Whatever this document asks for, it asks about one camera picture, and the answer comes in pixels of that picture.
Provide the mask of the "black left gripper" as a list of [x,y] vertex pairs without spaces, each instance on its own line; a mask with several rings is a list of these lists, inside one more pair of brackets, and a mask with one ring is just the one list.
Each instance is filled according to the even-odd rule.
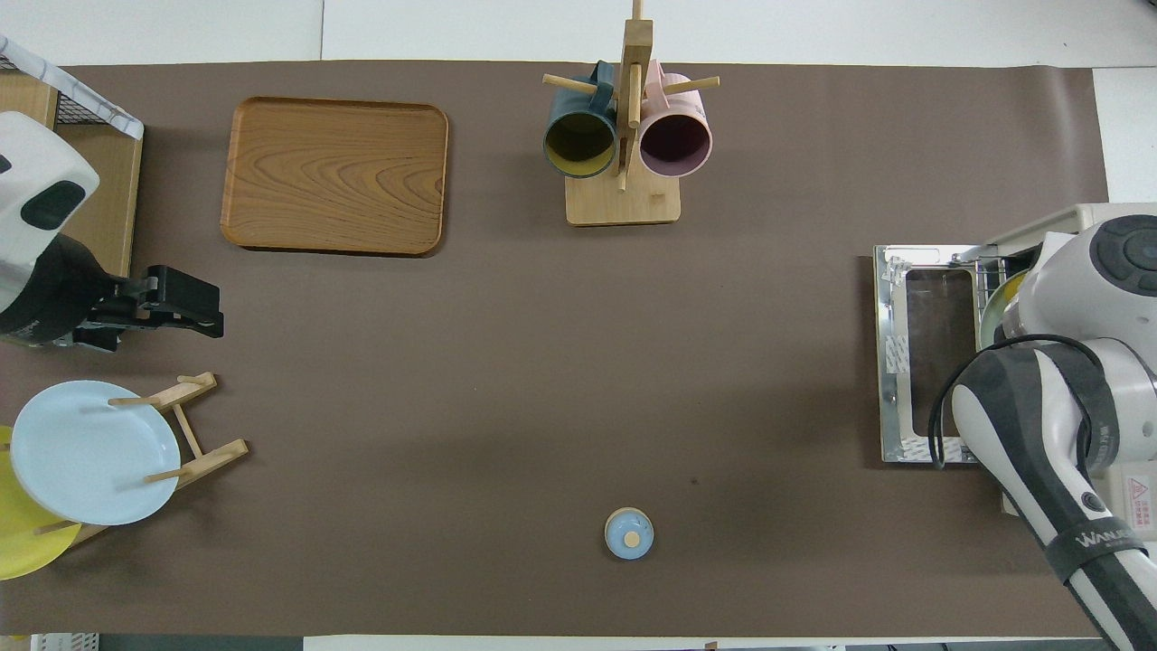
[[[103,275],[100,301],[86,316],[84,328],[71,330],[71,342],[98,352],[116,352],[123,330],[159,330],[161,326],[193,330],[202,336],[224,335],[224,316],[218,286],[165,265],[154,275],[121,278]],[[142,301],[154,291],[154,316]]]

